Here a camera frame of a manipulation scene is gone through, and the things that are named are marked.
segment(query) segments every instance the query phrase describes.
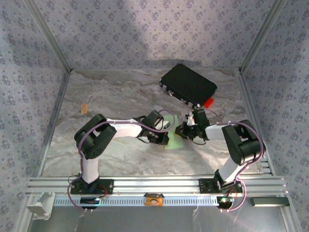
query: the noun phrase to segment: white bracket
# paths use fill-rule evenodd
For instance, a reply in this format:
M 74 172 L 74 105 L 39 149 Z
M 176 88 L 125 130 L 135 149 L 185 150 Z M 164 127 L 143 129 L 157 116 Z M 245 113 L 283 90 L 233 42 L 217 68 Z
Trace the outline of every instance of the white bracket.
M 27 205 L 28 210 L 33 213 L 33 220 L 48 220 L 51 216 L 56 194 L 54 192 L 43 192 L 35 204 Z

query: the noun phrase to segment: marble surface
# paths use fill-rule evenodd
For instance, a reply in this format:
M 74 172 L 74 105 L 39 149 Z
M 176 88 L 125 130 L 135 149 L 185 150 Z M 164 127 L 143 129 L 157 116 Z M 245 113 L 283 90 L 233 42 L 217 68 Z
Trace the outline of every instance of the marble surface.
M 113 119 L 148 115 L 152 110 L 169 109 L 184 121 L 188 106 L 167 95 L 158 81 L 169 70 L 106 70 L 72 72 L 56 129 L 48 149 L 43 176 L 69 176 L 80 171 L 75 133 L 95 114 Z M 196 72 L 216 83 L 218 89 L 211 110 L 226 122 L 246 118 L 235 76 L 211 69 Z M 88 113 L 81 114 L 81 104 Z M 211 123 L 218 121 L 207 112 Z M 144 144 L 136 138 L 113 139 L 99 157 L 100 175 L 213 174 L 229 154 L 224 141 L 195 145 L 183 140 L 184 148 L 165 150 L 164 146 Z M 248 172 L 261 170 L 253 165 Z

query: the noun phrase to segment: small wooden block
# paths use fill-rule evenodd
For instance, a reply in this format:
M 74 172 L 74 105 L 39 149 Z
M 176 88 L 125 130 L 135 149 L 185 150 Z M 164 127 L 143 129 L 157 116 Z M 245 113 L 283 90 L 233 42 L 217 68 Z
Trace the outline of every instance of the small wooden block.
M 88 105 L 86 103 L 82 104 L 82 115 L 87 114 L 88 112 Z

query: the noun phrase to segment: green sponge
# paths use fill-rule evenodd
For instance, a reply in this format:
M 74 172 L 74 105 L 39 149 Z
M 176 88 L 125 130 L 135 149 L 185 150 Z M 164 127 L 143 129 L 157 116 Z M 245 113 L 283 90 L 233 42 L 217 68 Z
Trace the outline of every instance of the green sponge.
M 169 143 L 165 145 L 165 149 L 176 149 L 176 148 L 182 148 L 183 147 L 183 138 L 175 134 L 175 129 L 176 127 L 179 126 L 178 118 L 177 115 L 175 116 L 175 125 L 170 128 L 168 136 L 169 136 Z M 171 123 L 173 122 L 173 116 L 172 115 L 167 115 L 164 116 L 165 121 L 170 121 Z

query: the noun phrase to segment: black electronic device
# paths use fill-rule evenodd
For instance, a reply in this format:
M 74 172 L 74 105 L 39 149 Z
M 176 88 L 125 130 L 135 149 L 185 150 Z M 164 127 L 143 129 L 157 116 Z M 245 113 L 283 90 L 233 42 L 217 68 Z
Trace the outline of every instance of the black electronic device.
M 199 109 L 215 93 L 214 82 L 189 69 L 177 64 L 160 82 L 160 86 L 171 96 L 193 109 Z

